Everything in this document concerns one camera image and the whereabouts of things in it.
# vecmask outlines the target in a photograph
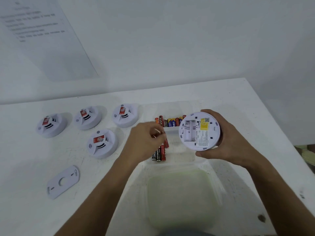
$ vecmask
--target right hand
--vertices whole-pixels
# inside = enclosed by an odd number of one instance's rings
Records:
[[[222,159],[245,168],[265,158],[221,114],[210,109],[202,109],[201,112],[214,116],[220,125],[221,137],[217,143],[217,148],[197,151],[196,156],[207,159]]]

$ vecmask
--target hand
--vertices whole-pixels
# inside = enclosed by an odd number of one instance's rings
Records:
[[[156,122],[139,123],[131,129],[120,156],[127,157],[128,160],[138,164],[151,157],[165,139],[166,134],[160,124]]]
[[[265,158],[219,113],[210,109],[203,109],[201,112],[209,113],[217,119],[221,128],[221,137],[217,148],[197,151],[196,156],[222,159],[245,168],[251,167],[252,164]]]

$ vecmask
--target white smoke detector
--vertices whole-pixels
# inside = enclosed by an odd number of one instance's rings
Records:
[[[61,133],[67,126],[67,119],[61,114],[52,114],[41,119],[36,132],[44,138],[52,138]]]
[[[97,107],[87,107],[81,109],[73,118],[73,124],[80,130],[88,130],[95,127],[102,119],[102,113],[98,111]]]
[[[112,120],[118,127],[130,127],[138,121],[138,106],[124,103],[115,108]]]
[[[197,112],[187,115],[179,126],[181,142],[191,150],[213,148],[220,138],[220,125],[210,114]]]
[[[102,159],[113,154],[117,146],[118,139],[116,135],[111,130],[104,129],[91,135],[86,148],[90,155]]]

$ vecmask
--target white tabletop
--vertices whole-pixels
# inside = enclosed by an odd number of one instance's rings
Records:
[[[119,129],[111,121],[121,103],[140,105],[191,101],[195,107],[220,112],[276,167],[284,180],[315,214],[315,178],[295,151],[246,79],[227,79],[155,89],[124,91],[33,103],[1,105],[0,124],[0,229],[1,235],[53,235],[75,212],[112,166],[124,146],[130,128]],[[95,131],[80,131],[72,123],[56,137],[36,134],[37,122],[52,113],[64,113],[69,121],[81,108],[98,106],[103,119],[97,128],[109,128],[118,138],[116,152],[102,160],[89,156],[86,140]],[[142,110],[140,121],[152,120]],[[211,160],[227,192],[223,213],[210,232],[220,235],[272,234],[274,229],[246,170]],[[46,194],[47,182],[71,165],[80,169],[80,180],[55,200]],[[131,182],[141,174],[141,163],[132,174],[107,235],[156,235],[147,223],[132,217]],[[266,223],[257,219],[265,214]]]

